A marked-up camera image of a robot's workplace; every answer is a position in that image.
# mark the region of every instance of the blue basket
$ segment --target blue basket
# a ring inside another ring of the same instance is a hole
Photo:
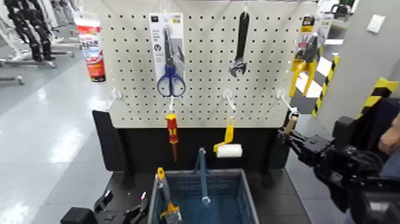
[[[201,201],[200,174],[193,171],[166,171],[171,199],[180,207],[184,223],[190,224],[259,224],[246,174],[242,169],[209,170],[206,174],[208,207]],[[159,224],[167,209],[162,192],[154,182],[148,224]]]

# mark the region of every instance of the blue-handled scissors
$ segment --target blue-handled scissors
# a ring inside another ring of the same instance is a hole
[[[157,90],[164,97],[180,97],[186,90],[185,81],[176,72],[174,64],[171,36],[167,28],[164,29],[165,40],[165,74],[157,82]]]

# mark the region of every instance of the white pegboard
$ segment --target white pegboard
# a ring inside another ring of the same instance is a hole
[[[104,37],[107,86],[123,93],[110,109],[115,127],[165,127],[169,98],[157,92],[148,13],[160,1],[85,0],[99,14]],[[298,29],[314,2],[248,1],[249,30],[244,59],[248,70],[237,79],[228,72],[235,58],[243,1],[170,1],[183,13],[186,92],[175,100],[179,127],[225,127],[229,88],[237,106],[236,127],[280,127],[287,108],[275,98],[289,89]]]

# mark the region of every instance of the wall switch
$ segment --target wall switch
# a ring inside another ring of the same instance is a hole
[[[368,24],[367,30],[378,33],[380,28],[382,27],[382,24],[385,20],[385,16],[382,15],[372,15],[370,24]]]

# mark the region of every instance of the red-yellow screwdriver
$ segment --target red-yellow screwdriver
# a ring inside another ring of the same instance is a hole
[[[178,149],[176,147],[176,144],[178,143],[178,135],[176,133],[176,129],[178,128],[178,125],[176,123],[176,115],[175,114],[167,115],[167,128],[168,128],[168,132],[170,134],[170,143],[172,145],[174,161],[178,161],[178,155],[177,155]]]

